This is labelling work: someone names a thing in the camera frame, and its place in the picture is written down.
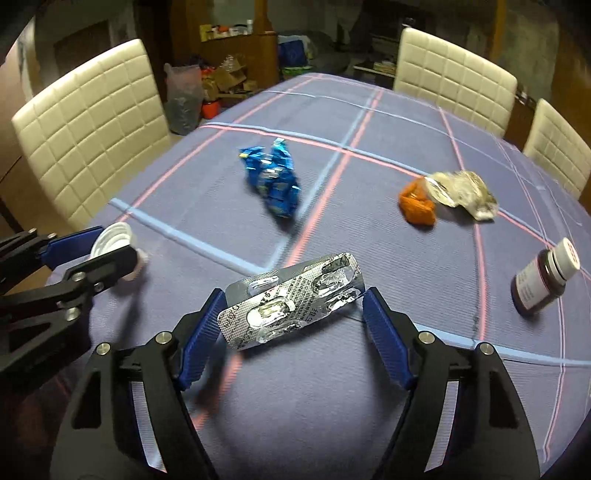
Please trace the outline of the white plastic lid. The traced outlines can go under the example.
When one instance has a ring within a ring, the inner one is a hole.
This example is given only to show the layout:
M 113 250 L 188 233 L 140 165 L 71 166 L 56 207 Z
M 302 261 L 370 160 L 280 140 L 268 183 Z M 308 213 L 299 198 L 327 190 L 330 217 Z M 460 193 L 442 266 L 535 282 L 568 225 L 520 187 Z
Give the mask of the white plastic lid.
M 137 254 L 134 270 L 123 277 L 123 280 L 131 282 L 147 265 L 148 255 L 137 246 L 136 236 L 128 223 L 116 222 L 106 227 L 92 245 L 89 258 L 93 259 L 125 246 L 133 247 Z

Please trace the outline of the silver pill blister pack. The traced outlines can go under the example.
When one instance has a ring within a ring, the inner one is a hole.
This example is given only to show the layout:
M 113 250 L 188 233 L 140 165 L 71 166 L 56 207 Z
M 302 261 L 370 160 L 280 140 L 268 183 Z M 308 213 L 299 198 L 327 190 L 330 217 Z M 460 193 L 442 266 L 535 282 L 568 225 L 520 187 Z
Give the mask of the silver pill blister pack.
M 245 350 L 318 322 L 365 292 L 353 254 L 325 255 L 230 284 L 218 326 L 230 347 Z

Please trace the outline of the cream quilted chair left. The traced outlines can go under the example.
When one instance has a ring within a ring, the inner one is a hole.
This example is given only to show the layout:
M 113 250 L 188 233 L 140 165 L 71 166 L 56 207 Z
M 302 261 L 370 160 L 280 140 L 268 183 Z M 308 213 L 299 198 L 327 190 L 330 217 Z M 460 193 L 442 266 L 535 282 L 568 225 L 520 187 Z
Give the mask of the cream quilted chair left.
M 42 191 L 75 229 L 171 146 L 138 39 L 65 74 L 21 107 L 11 123 Z

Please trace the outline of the cream quilted chair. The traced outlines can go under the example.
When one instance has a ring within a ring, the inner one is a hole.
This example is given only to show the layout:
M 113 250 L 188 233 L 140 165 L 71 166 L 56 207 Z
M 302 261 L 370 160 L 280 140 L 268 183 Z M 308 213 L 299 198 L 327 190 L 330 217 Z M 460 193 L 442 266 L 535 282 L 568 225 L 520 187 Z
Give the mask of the cream quilted chair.
M 171 146 L 138 39 L 65 74 L 21 107 L 11 123 L 42 191 L 75 229 Z
M 502 138 L 517 78 L 497 64 L 435 35 L 407 27 L 397 58 L 394 90 L 430 102 Z
M 537 102 L 523 154 L 578 200 L 590 177 L 590 147 L 545 99 Z

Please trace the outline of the brown medicine bottle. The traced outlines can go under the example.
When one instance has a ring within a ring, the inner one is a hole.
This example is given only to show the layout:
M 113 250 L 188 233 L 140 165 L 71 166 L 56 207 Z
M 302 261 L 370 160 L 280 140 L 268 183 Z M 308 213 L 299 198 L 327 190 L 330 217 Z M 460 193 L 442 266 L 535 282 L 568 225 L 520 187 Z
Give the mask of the brown medicine bottle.
M 564 294 L 567 282 L 580 268 L 578 253 L 567 237 L 541 250 L 512 279 L 511 295 L 518 313 L 525 318 L 536 316 Z

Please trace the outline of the purple plaid tablecloth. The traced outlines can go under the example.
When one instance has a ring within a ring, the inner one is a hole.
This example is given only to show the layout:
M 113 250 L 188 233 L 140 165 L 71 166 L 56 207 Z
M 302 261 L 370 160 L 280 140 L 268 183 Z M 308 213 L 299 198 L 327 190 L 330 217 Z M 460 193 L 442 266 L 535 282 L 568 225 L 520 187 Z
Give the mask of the purple plaid tablecloth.
M 246 181 L 240 150 L 287 141 L 301 187 L 291 220 Z M 434 227 L 408 223 L 399 194 L 435 172 L 473 171 L 499 213 L 476 221 L 434 201 Z M 148 263 L 99 295 L 94 342 L 141 345 L 214 288 L 348 251 L 365 281 L 420 329 L 496 346 L 526 410 L 542 470 L 590 409 L 590 271 L 526 320 L 514 275 L 565 237 L 590 261 L 583 207 L 520 151 L 428 103 L 335 76 L 304 75 L 225 111 L 156 160 L 92 219 L 126 221 Z M 389 379 L 359 305 L 238 353 L 219 345 L 187 394 L 224 479 L 368 479 L 406 394 Z

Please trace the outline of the orange bucket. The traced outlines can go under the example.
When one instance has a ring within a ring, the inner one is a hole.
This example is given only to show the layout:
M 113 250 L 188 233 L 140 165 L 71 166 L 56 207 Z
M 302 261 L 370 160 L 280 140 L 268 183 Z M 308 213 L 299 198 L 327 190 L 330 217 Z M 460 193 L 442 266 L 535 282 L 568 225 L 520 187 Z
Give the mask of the orange bucket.
M 221 103 L 218 101 L 207 101 L 201 105 L 201 115 L 205 120 L 214 119 L 221 113 Z

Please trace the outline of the orange crumpled wrapper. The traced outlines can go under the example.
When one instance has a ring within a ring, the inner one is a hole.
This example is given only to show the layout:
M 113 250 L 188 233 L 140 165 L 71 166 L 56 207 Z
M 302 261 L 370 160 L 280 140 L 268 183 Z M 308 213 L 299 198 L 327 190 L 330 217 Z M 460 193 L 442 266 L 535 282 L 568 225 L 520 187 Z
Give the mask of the orange crumpled wrapper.
M 419 177 L 407 184 L 399 194 L 398 203 L 408 223 L 421 227 L 435 226 L 436 206 L 428 195 L 424 177 Z

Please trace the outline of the crumpled blue wrapper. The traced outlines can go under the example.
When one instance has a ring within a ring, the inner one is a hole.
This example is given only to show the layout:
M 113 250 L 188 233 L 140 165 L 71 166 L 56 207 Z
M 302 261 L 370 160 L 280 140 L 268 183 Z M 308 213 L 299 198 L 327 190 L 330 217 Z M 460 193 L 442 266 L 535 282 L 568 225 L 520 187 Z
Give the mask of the crumpled blue wrapper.
M 276 138 L 266 151 L 263 146 L 240 150 L 246 181 L 263 199 L 274 216 L 291 220 L 300 203 L 301 187 L 294 172 L 293 157 L 287 141 Z

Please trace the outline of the crumpled silver foil wrapper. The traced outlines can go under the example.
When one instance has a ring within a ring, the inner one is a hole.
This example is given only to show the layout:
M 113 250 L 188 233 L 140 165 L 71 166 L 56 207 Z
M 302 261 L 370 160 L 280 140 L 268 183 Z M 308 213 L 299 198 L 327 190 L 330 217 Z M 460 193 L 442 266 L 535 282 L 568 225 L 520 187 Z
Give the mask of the crumpled silver foil wrapper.
M 499 204 L 484 180 L 473 171 L 435 172 L 424 178 L 430 198 L 449 208 L 464 208 L 476 221 L 492 221 Z

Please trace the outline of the cardboard boxes pile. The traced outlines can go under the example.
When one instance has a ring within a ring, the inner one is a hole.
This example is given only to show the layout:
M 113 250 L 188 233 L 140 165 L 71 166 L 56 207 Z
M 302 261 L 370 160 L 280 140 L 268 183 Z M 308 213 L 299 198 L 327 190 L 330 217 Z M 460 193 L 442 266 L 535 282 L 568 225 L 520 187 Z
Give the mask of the cardboard boxes pile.
M 242 100 L 259 92 L 256 80 L 247 77 L 247 68 L 238 56 L 228 55 L 217 67 L 205 67 L 201 71 L 204 100 Z

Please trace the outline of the cream quilted chair far right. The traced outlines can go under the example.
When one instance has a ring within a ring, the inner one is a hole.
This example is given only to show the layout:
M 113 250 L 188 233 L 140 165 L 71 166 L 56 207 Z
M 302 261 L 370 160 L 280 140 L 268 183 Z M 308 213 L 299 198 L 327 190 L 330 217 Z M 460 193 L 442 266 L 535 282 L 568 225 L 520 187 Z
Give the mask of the cream quilted chair far right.
M 537 102 L 523 154 L 578 200 L 590 177 L 590 147 L 545 99 Z

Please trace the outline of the wooden partition counter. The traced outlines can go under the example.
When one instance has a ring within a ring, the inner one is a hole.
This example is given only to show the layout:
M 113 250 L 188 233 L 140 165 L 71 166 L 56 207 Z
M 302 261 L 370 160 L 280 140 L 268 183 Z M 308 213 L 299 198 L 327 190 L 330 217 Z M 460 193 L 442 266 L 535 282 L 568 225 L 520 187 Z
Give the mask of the wooden partition counter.
M 228 55 L 238 58 L 245 66 L 247 79 L 255 80 L 259 88 L 266 89 L 280 83 L 276 32 L 209 40 L 200 45 L 198 55 L 214 66 L 221 64 Z

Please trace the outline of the green printed bag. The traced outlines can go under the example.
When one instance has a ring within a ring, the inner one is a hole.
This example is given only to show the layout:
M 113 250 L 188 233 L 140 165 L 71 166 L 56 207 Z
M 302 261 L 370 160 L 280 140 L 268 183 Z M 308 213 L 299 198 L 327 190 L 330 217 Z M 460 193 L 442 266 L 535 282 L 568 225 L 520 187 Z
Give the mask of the green printed bag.
M 287 81 L 297 76 L 308 74 L 314 71 L 310 65 L 301 67 L 281 67 L 280 76 L 283 81 Z

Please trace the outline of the blue storage box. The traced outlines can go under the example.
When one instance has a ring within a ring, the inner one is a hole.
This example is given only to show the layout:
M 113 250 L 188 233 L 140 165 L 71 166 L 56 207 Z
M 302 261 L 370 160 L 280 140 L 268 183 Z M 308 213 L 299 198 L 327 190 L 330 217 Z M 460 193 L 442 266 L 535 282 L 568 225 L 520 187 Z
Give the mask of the blue storage box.
M 308 55 L 301 39 L 290 40 L 279 44 L 279 63 L 281 68 L 305 67 Z

